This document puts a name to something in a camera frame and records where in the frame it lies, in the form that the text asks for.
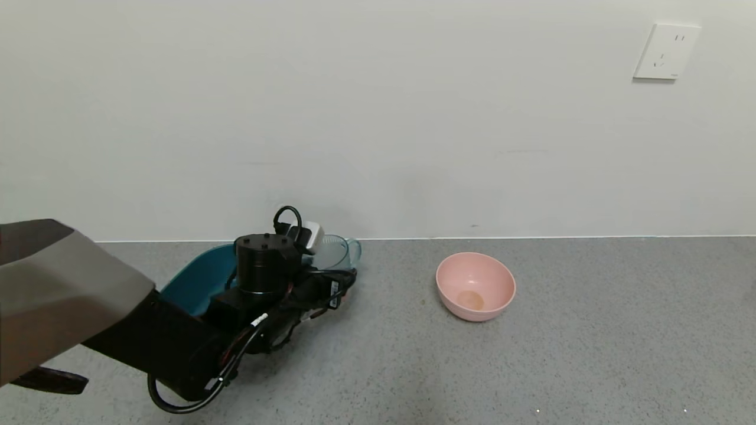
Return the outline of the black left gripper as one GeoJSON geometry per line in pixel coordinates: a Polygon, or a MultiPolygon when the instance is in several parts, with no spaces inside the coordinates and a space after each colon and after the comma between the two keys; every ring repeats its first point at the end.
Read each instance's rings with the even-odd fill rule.
{"type": "Polygon", "coordinates": [[[306,274],[291,293],[291,302],[298,309],[328,309],[335,296],[345,296],[357,280],[357,269],[343,270],[343,278],[336,274],[306,274]]]}

